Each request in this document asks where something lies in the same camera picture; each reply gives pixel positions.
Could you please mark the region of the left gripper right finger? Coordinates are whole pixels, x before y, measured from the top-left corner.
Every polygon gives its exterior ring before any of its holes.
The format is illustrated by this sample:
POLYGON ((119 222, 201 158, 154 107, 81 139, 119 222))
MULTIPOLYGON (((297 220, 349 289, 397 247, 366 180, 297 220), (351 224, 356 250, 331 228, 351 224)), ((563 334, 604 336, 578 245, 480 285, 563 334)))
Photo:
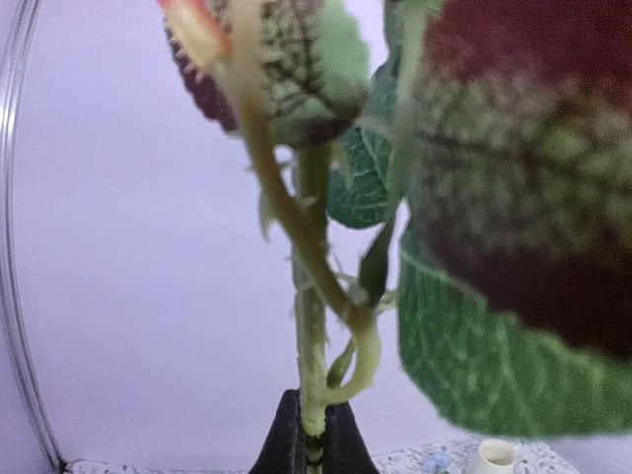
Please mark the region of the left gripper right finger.
POLYGON ((349 403, 326 409, 325 474, 377 474, 349 403))

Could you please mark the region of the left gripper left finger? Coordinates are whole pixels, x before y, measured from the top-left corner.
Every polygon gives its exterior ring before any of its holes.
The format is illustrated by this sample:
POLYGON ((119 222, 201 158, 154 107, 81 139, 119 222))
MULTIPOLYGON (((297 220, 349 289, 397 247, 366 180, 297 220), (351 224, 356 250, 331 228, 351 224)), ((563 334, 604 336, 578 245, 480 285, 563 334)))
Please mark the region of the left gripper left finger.
POLYGON ((250 474, 303 474, 306 472, 305 435, 301 425, 300 391, 281 396, 261 451, 250 474))

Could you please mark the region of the white rose stem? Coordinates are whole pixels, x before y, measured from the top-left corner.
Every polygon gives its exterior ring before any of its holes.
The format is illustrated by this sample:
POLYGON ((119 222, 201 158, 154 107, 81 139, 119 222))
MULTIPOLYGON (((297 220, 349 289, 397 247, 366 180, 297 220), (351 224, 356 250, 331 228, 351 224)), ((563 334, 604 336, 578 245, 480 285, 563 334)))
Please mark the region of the white rose stem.
POLYGON ((629 2, 389 1, 380 74, 340 1, 161 9, 291 241, 309 434, 373 383, 400 205, 400 358, 447 420, 630 430, 629 2))

